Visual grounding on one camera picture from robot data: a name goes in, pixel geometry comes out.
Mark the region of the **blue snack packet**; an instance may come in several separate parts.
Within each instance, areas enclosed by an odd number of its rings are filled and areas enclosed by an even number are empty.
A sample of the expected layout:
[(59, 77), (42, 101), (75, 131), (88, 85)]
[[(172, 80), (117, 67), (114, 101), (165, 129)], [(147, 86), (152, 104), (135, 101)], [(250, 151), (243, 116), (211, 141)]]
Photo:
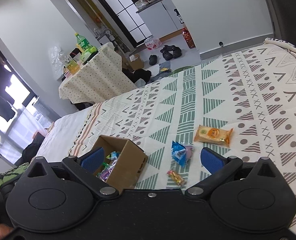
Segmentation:
[(193, 153), (193, 144), (180, 144), (177, 141), (172, 142), (171, 156), (179, 166), (184, 167), (191, 159)]

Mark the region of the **purple snack packet in box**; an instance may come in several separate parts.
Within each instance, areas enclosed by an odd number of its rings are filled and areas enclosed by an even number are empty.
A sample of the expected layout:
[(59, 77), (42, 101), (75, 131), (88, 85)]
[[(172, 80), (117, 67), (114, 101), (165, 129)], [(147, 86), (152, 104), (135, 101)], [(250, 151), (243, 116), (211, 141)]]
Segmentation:
[(114, 160), (111, 164), (109, 164), (99, 175), (100, 180), (106, 182), (109, 178), (111, 172), (113, 171), (115, 165), (117, 163), (117, 160)]

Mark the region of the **brown cardboard box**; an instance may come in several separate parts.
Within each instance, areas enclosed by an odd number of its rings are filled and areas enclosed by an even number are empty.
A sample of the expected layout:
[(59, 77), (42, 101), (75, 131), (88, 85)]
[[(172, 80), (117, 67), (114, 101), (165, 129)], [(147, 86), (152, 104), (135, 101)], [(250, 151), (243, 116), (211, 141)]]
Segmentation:
[(134, 189), (147, 163), (148, 156), (134, 142), (125, 138), (100, 135), (93, 148), (101, 147), (104, 155), (120, 152), (117, 162), (109, 174), (106, 183), (119, 192)]

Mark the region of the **small red-yellow candy packet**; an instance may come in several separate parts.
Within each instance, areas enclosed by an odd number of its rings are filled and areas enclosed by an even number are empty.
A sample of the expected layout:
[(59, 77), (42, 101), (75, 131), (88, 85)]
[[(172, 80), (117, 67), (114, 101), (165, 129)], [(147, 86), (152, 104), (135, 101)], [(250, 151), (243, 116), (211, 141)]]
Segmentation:
[(167, 174), (178, 186), (183, 186), (186, 183), (184, 178), (174, 170), (169, 170)]

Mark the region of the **patterned bed cover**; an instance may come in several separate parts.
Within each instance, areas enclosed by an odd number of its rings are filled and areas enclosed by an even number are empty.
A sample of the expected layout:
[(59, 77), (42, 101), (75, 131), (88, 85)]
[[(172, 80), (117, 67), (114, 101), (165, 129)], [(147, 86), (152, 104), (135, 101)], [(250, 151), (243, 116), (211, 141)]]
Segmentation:
[[(268, 157), (296, 195), (296, 48), (267, 40), (189, 68), (58, 119), (38, 155), (59, 162), (87, 153), (100, 135), (126, 138), (148, 156), (137, 189), (174, 189), (177, 171), (192, 186), (209, 176), (200, 162), (199, 126), (233, 129), (230, 145), (210, 144), (220, 155), (245, 162)], [(172, 142), (193, 144), (179, 166)], [(296, 233), (296, 216), (290, 226)]]

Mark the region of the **table with dotted tablecloth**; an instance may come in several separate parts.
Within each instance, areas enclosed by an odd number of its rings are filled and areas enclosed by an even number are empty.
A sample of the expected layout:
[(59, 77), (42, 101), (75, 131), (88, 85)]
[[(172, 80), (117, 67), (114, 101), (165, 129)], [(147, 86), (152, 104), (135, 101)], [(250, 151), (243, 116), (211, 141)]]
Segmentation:
[(99, 103), (136, 89), (122, 72), (122, 56), (108, 42), (73, 76), (59, 86), (59, 97), (72, 103)]

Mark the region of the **yellow drink bottle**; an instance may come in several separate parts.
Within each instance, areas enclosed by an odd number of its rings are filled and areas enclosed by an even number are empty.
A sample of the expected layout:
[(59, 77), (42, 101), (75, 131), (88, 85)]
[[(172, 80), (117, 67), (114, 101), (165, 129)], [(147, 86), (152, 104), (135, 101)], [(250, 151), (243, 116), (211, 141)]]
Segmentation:
[(65, 62), (65, 67), (69, 70), (72, 75), (75, 75), (79, 70), (80, 66), (74, 59)]

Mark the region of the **small cardboard box on floor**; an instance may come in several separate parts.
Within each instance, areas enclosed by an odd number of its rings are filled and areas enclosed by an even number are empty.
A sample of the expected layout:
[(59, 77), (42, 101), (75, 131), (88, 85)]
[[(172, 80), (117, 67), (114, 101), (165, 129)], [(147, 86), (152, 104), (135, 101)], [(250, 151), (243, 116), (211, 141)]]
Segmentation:
[(129, 65), (131, 66), (132, 70), (144, 68), (144, 63), (139, 54), (130, 55)]

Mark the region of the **green soda bottle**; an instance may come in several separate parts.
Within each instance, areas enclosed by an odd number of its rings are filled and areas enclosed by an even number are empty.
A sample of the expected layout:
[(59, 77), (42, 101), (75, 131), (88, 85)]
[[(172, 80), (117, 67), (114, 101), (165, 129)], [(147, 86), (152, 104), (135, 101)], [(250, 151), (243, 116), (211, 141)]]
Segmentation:
[(84, 36), (79, 35), (79, 33), (75, 33), (75, 37), (77, 39), (77, 47), (79, 48), (81, 53), (84, 53), (87, 49), (91, 47), (91, 44)]

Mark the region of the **black sandals pair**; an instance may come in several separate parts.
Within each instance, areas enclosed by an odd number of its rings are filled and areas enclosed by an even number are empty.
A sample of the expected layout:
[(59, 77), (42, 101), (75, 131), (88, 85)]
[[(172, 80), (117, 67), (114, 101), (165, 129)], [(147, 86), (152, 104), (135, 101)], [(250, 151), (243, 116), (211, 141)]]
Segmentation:
[(163, 49), (160, 52), (162, 53), (162, 56), (166, 61), (170, 61), (171, 59), (177, 59), (182, 56), (181, 48), (175, 45), (164, 45)]

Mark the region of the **red oil bottle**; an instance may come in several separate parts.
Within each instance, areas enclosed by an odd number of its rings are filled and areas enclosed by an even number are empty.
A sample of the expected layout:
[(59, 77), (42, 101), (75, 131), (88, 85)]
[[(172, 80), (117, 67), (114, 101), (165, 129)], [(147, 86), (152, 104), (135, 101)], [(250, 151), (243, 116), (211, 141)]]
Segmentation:
[(195, 43), (194, 43), (194, 41), (192, 39), (192, 36), (191, 36), (190, 32), (188, 31), (188, 29), (186, 27), (184, 27), (182, 29), (182, 35), (183, 35), (183, 37), (185, 39), (185, 42), (187, 43), (187, 45), (188, 45), (188, 47), (190, 49), (193, 49), (193, 48), (196, 47)]

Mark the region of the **single black slipper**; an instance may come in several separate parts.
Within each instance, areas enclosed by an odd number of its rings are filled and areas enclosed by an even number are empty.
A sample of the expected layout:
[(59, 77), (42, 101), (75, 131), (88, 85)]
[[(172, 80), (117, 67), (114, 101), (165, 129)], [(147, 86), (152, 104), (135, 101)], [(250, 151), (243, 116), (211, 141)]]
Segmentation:
[(149, 57), (149, 65), (154, 66), (158, 63), (158, 57), (157, 55), (150, 55)]

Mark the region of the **red-white plastic bag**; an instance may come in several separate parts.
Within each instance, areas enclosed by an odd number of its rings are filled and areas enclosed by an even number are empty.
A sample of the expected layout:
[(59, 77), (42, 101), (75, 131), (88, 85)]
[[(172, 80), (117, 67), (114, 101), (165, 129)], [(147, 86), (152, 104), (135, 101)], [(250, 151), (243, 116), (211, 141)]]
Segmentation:
[(160, 39), (150, 36), (145, 39), (145, 46), (148, 50), (154, 50), (162, 46)]

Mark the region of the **white cabinet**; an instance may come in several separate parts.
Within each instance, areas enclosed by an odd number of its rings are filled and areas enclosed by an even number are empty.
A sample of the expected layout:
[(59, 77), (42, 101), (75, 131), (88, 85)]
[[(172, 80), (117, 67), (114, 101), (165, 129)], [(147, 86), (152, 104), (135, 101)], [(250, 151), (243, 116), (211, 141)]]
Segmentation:
[(155, 38), (162, 38), (183, 28), (172, 0), (158, 0), (136, 13)]

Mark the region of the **black-framed glass door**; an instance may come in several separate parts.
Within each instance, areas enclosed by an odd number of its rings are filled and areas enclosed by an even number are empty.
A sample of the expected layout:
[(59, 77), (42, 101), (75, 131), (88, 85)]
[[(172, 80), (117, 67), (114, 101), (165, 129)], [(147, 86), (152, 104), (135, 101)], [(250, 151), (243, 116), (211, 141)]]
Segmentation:
[(132, 0), (98, 0), (135, 48), (151, 36)]

